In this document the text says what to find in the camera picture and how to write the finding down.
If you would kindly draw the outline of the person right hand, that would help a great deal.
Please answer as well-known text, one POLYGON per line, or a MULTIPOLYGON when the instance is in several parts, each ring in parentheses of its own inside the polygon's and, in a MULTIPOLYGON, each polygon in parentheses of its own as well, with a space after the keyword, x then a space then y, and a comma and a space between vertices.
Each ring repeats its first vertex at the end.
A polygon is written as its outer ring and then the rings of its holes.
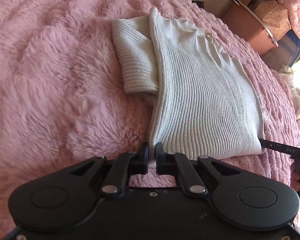
POLYGON ((299 179, 300 179, 300 174, 298 172, 296 172, 296 168, 294 163, 292 163, 291 167, 290 167, 290 187, 293 188, 295 191, 299 191, 300 190, 300 183, 299 183, 299 179))

